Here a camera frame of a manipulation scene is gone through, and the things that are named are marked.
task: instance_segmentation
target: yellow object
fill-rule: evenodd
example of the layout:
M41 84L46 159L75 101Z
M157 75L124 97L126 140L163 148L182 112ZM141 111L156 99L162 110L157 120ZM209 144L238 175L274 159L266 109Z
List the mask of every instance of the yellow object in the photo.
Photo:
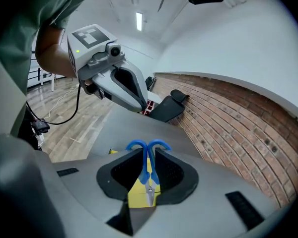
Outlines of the yellow object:
M111 150L109 151L109 154L115 154L117 151ZM147 158L147 171L151 174L152 168L150 164L150 159ZM149 178L149 184L152 186L152 180ZM156 197L160 195L160 185L156 185L154 188L154 200L153 200L153 206L155 206L156 203ZM151 207L147 203L147 194L146 194L146 188L145 185L143 185L139 179L136 180L134 186L131 188L131 190L128 192L128 205L129 208L144 208L144 207Z
M117 151L114 151L112 149L109 150L109 154L114 154L114 153L118 153Z

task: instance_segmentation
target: black slot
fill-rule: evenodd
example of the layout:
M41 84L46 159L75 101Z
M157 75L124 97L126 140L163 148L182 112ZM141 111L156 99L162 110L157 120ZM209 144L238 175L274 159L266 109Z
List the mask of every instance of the black slot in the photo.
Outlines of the black slot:
M193 193L199 183L198 172L191 165L160 148L155 149L155 170L161 191L156 205L181 203Z
M251 230L264 221L264 218L239 191L225 194L225 196L247 226L248 230Z
M128 70L120 68L116 70L114 77L118 82L122 83L123 86L125 86L129 91L139 98L138 89L135 85L135 79Z
M63 169L63 170L59 170L57 171L59 177L63 177L63 176L67 176L73 173L78 172L79 170L77 168L70 168L70 169Z
M96 174L96 180L108 197L125 201L142 169L143 149L137 148L102 166Z

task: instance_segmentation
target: green sleeve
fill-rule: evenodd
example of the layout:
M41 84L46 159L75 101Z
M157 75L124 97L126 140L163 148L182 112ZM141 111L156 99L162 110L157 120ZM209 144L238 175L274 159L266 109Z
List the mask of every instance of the green sleeve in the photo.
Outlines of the green sleeve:
M84 0L72 0L68 7L58 16L51 26L59 29L65 29L70 15L80 6L83 1Z

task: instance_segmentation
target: ceiling light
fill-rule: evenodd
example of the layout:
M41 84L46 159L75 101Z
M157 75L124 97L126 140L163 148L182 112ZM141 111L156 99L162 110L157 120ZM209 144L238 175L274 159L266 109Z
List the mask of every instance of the ceiling light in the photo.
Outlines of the ceiling light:
M141 31L143 29L143 15L139 12L136 12L136 20L137 20L137 29Z

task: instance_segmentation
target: wooden floor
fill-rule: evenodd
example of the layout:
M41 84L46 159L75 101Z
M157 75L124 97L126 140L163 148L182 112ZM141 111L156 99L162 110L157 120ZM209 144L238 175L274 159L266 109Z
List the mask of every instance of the wooden floor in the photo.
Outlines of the wooden floor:
M62 122L75 111L77 84L75 79L62 78L55 82L54 92L51 91L50 83L34 87L28 91L28 103L38 117L50 122ZM46 118L58 99L69 91L51 111L50 117ZM49 154L52 162L87 158L114 105L108 99L100 100L81 89L77 114L64 124L50 124L49 132L44 134L42 150Z

